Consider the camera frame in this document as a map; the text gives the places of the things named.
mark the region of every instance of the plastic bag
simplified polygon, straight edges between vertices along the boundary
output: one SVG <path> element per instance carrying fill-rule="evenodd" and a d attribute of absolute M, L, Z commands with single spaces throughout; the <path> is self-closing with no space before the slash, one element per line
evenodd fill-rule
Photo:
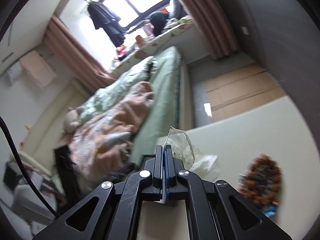
<path fill-rule="evenodd" d="M 220 173 L 217 155 L 202 153 L 191 143 L 185 131 L 173 127 L 164 143 L 167 144 L 171 145 L 172 156 L 182 160 L 185 169 L 194 172 L 201 179 L 216 181 Z"/>

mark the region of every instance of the beige headboard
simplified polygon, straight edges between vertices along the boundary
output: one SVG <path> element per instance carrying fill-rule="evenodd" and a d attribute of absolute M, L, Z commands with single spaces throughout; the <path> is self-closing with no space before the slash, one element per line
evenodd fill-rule
<path fill-rule="evenodd" d="M 55 164 L 52 149 L 61 139 L 63 121 L 68 108 L 82 105 L 89 97 L 90 95 L 78 81 L 72 80 L 42 113 L 28 133 L 22 152 L 43 166 L 48 175 Z"/>

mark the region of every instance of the gray wall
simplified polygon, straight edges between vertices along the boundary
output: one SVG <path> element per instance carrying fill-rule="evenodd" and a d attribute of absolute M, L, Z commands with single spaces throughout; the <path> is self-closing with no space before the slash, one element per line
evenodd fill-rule
<path fill-rule="evenodd" d="M 320 32 L 312 19 L 297 0 L 218 1 L 242 50 L 286 90 L 320 148 Z"/>

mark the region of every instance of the cardboard sheet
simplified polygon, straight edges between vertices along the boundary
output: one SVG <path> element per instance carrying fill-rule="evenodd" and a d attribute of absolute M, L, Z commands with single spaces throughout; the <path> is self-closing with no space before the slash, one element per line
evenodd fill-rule
<path fill-rule="evenodd" d="M 205 89 L 212 122 L 244 113 L 286 95 L 256 63 L 208 79 Z"/>

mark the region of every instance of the stuffed toy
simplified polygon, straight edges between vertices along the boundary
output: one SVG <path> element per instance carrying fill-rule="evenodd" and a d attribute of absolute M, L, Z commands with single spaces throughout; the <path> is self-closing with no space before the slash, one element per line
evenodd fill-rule
<path fill-rule="evenodd" d="M 65 133 L 74 133 L 76 129 L 80 126 L 78 122 L 79 115 L 82 112 L 81 107 L 73 109 L 72 107 L 68 108 L 68 113 L 64 119 L 64 131 Z"/>

